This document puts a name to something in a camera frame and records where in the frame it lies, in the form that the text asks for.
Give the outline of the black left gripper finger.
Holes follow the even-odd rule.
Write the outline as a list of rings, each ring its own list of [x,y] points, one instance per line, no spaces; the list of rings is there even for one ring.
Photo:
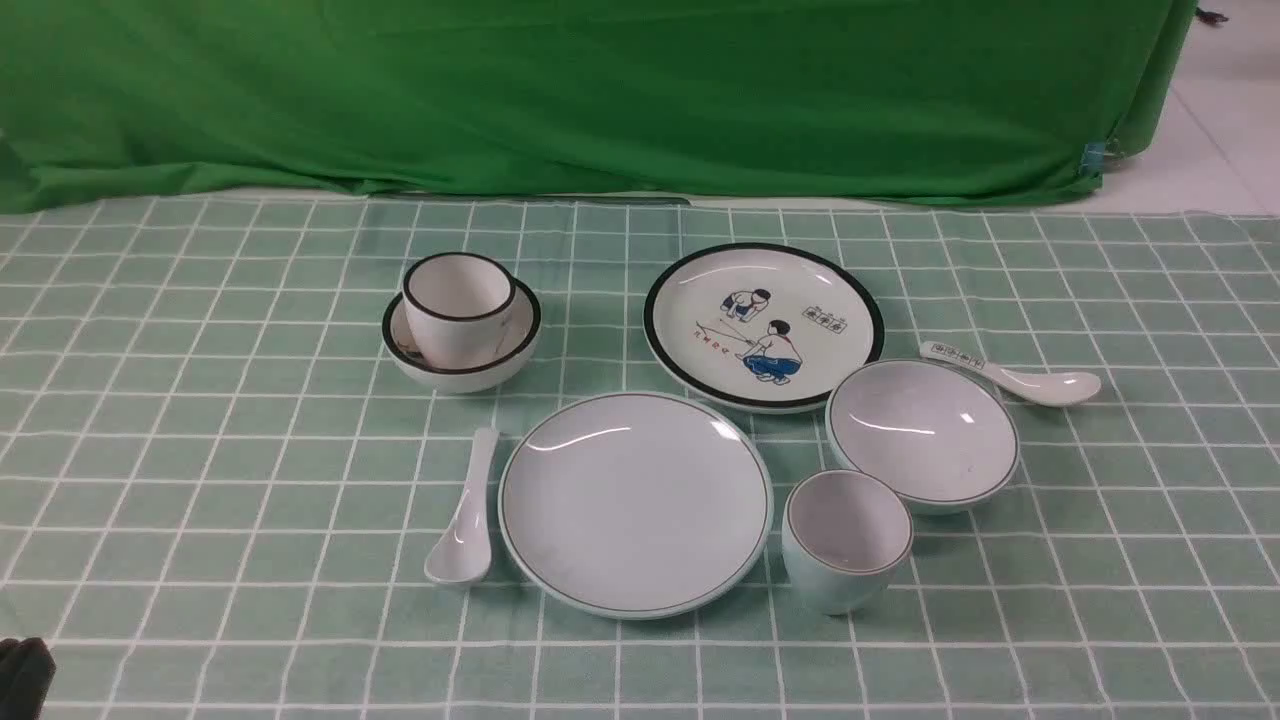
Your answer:
[[[44,639],[1,643],[1,719],[40,719],[56,664]]]

